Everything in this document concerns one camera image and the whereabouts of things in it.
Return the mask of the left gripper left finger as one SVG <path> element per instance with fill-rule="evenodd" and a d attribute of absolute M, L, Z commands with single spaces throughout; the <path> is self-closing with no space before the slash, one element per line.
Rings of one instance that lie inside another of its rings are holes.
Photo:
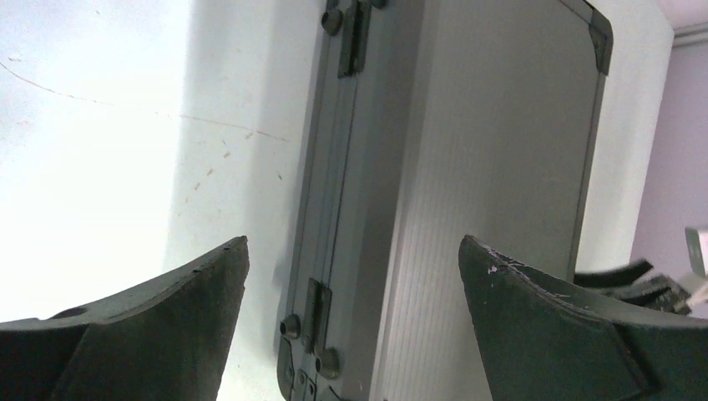
<path fill-rule="evenodd" d="M 112 296 L 4 322 L 2 399 L 216 399 L 249 268 L 240 236 Z"/>

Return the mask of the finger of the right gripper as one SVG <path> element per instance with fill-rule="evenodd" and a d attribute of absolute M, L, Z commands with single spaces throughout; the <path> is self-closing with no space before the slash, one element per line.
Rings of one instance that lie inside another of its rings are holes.
<path fill-rule="evenodd" d="M 643 279 L 654 266 L 645 259 L 606 272 L 574 274 L 573 284 L 638 307 L 688 316 L 691 294 L 663 274 Z"/>

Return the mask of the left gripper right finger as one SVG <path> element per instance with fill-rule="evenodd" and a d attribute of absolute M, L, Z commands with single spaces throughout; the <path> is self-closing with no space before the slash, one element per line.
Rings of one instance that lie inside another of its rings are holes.
<path fill-rule="evenodd" d="M 458 265 L 493 399 L 706 399 L 706 320 L 592 292 L 474 236 Z"/>

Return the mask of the black poker set case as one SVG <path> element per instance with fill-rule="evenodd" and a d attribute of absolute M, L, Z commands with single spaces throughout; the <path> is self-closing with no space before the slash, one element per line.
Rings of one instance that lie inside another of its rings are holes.
<path fill-rule="evenodd" d="M 613 32 L 593 1 L 326 1 L 277 379 L 489 400 L 466 235 L 574 274 Z"/>

